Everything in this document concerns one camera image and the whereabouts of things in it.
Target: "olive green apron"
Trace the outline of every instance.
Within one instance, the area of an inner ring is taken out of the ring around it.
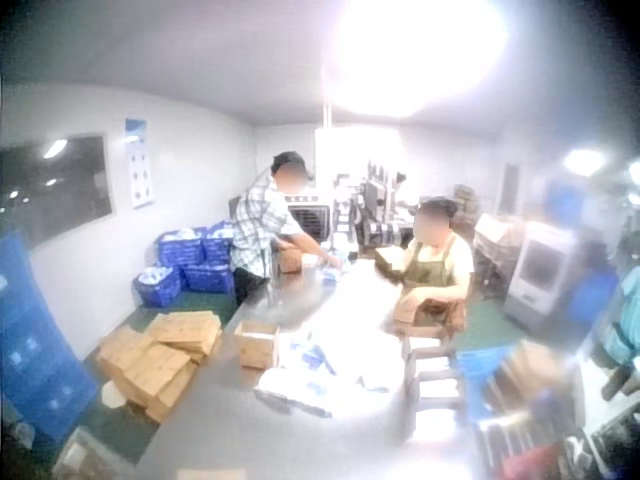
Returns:
[[[418,243],[404,275],[403,294],[416,287],[450,287],[455,284],[453,272],[447,271],[446,267],[455,241],[456,236],[452,234],[445,244],[442,258],[427,262],[421,262],[418,259],[422,250],[422,243]],[[464,323],[464,302],[460,300],[452,302],[427,300],[418,308],[414,319],[414,325],[417,326],[442,325],[447,328],[450,336],[455,331],[463,330]]]

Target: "bright light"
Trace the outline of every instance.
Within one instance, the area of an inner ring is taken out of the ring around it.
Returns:
[[[44,154],[44,158],[53,158],[55,157],[57,154],[59,154],[62,150],[64,150],[64,147],[67,146],[67,141],[62,139],[62,140],[56,140],[55,142],[53,142],[53,145],[51,145],[51,148],[49,148],[49,150],[47,150],[47,153]]]
[[[604,165],[604,157],[593,150],[572,150],[564,160],[564,166],[573,173],[590,177]]]
[[[485,0],[352,0],[336,31],[327,94],[358,113],[408,116],[477,84],[506,40]]]
[[[636,160],[629,165],[629,174],[631,175],[633,183],[640,185],[640,160]]]

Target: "stainless steel table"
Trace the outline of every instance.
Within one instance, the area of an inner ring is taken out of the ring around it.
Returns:
[[[322,285],[317,273],[272,280],[238,309],[217,357],[199,369],[140,460],[139,478],[237,469],[248,480],[477,478],[481,467],[469,432],[440,448],[404,442],[403,388],[384,394],[383,408],[340,419],[256,398],[261,372],[239,366],[232,338],[241,320],[276,323],[284,331],[322,324],[338,338],[345,328],[375,329],[390,319],[397,288],[379,276],[373,261],[358,260],[336,286]]]

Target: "checkered shirt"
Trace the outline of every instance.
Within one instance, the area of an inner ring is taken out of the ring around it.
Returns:
[[[264,278],[271,276],[271,241],[302,232],[270,171],[240,197],[232,223],[231,268]]]

